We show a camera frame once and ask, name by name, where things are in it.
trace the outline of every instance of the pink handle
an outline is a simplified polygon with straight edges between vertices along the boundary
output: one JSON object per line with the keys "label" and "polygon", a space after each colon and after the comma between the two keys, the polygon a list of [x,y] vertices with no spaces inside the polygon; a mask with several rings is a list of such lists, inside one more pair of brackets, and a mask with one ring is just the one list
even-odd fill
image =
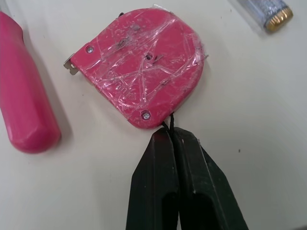
{"label": "pink handle", "polygon": [[0,108],[11,143],[38,153],[57,143],[60,129],[21,27],[0,12]]}

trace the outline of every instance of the screw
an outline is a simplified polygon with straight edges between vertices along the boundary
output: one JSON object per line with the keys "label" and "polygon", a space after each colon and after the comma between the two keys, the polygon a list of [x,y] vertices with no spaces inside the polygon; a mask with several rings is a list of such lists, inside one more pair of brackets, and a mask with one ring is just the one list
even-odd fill
{"label": "screw", "polygon": [[142,112],[142,118],[144,119],[144,120],[148,120],[149,118],[150,118],[150,113],[148,112],[148,111],[143,111]]}
{"label": "screw", "polygon": [[89,46],[86,48],[86,52],[89,54],[92,53],[93,51],[94,51],[94,48],[92,46]]}
{"label": "screw", "polygon": [[152,56],[152,55],[150,55],[150,54],[147,54],[145,58],[146,58],[146,60],[150,60],[150,59],[152,59],[152,58],[153,58],[153,56]]}

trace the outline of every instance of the black wire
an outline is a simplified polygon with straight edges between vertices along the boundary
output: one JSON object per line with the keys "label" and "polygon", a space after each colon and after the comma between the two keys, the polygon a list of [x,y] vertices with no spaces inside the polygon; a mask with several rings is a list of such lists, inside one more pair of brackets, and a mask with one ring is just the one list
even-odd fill
{"label": "black wire", "polygon": [[168,127],[168,125],[166,124],[166,122],[164,121],[164,122],[162,122],[162,126],[164,127],[164,128],[166,128],[166,130],[169,132],[169,133],[173,133],[174,132],[174,122],[175,122],[175,119],[174,119],[174,113],[172,113],[171,115],[171,122],[170,122],[170,124],[169,124],[169,127]]}
{"label": "black wire", "polygon": [[175,123],[175,119],[174,119],[174,113],[171,114],[171,122],[169,124],[169,130],[171,133],[174,132],[174,123]]}
{"label": "black wire", "polygon": [[166,130],[169,132],[169,128],[168,128],[168,126],[167,126],[167,124],[165,123],[165,121],[164,122],[162,122],[162,124],[161,124],[164,128],[166,128]]}

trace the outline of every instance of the gold pen cap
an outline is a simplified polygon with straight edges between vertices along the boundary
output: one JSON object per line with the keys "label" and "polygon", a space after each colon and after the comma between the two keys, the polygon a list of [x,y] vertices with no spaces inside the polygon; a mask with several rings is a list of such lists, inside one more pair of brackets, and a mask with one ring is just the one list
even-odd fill
{"label": "gold pen cap", "polygon": [[265,28],[270,32],[275,32],[288,21],[290,21],[292,17],[292,10],[290,9],[290,7],[286,7],[283,10],[279,11],[277,14],[275,14],[271,19],[269,19],[265,24]]}

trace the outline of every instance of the white surface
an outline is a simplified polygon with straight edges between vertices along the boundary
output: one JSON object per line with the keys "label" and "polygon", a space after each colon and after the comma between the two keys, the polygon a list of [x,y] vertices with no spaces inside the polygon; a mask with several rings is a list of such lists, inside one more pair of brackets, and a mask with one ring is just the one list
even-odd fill
{"label": "white surface", "polygon": [[[175,121],[224,171],[250,230],[307,225],[307,1],[287,2],[295,17],[267,37],[227,0],[156,2],[194,28],[210,55]],[[134,128],[62,64],[120,12],[153,2],[7,3],[63,138],[47,153],[25,155],[10,145],[0,119],[0,229],[125,229],[130,179],[153,130]]]}

